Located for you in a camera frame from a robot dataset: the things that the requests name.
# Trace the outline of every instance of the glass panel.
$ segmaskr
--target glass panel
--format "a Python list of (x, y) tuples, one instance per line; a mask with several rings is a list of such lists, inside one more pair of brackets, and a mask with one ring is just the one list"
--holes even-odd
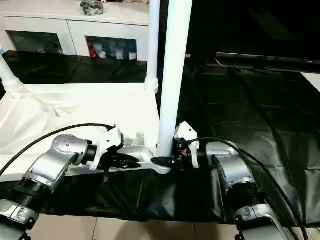
[(137, 60), (137, 40), (86, 36), (86, 41), (92, 58)]
[(13, 41), (17, 51), (63, 54), (62, 47), (56, 33), (6, 31)]

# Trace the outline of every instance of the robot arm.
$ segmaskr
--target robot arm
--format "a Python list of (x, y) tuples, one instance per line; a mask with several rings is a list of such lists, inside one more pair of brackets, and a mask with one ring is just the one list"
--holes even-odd
[(231, 147), (221, 142), (209, 142), (202, 147), (195, 130), (186, 122), (175, 131), (176, 146), (173, 158), (158, 157), (152, 161), (171, 168), (218, 169), (222, 189), (230, 203), (239, 235), (236, 240), (292, 240), (277, 214), (266, 202), (256, 180), (244, 160)]
[(41, 155), (11, 191), (7, 199), (0, 200), (0, 240), (28, 240), (26, 230), (33, 228), (39, 211), (57, 189), (69, 166), (86, 165), (101, 157), (108, 149), (123, 146), (123, 136), (117, 128), (105, 134), (106, 143), (93, 145), (88, 140), (70, 134), (57, 136), (51, 148)]

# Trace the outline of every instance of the white pole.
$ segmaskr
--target white pole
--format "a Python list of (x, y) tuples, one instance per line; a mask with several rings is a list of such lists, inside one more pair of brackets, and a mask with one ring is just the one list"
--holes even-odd
[(150, 0), (149, 13), (149, 44), (148, 44), (148, 63), (144, 86), (146, 89), (153, 89), (158, 92), (158, 43), (159, 43), (159, 19), (160, 19), (160, 0)]
[(4, 89), (8, 92), (24, 92), (24, 84), (11, 71), (2, 54), (0, 54), (0, 78)]
[(193, 0), (170, 0), (157, 155), (172, 152)]

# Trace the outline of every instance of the black cloth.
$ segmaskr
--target black cloth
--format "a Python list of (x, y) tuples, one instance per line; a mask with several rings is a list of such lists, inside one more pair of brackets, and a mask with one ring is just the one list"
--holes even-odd
[[(146, 76), (143, 62), (28, 54), (5, 55), (27, 84), (143, 82)], [(300, 73), (221, 68), (191, 73), (185, 68), (177, 124), (187, 121), (199, 137), (232, 141), (251, 153), (271, 172), (306, 226), (320, 227), (319, 100), (319, 92)], [(296, 226), (268, 176), (254, 162), (250, 168), (282, 224)], [(1, 183), (0, 198), (14, 184)], [(111, 173), (108, 183), (101, 174), (66, 177), (43, 213), (230, 224), (227, 205), (216, 171), (160, 175), (136, 170)]]

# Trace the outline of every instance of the floor tile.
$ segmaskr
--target floor tile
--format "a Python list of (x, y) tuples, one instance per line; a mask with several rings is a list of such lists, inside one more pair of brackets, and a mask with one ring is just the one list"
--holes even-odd
[(94, 240), (196, 240), (195, 225), (170, 221), (135, 222), (98, 218)]
[(235, 225), (196, 223), (197, 240), (234, 240), (239, 232)]
[(96, 217), (40, 215), (28, 233), (32, 240), (92, 240)]

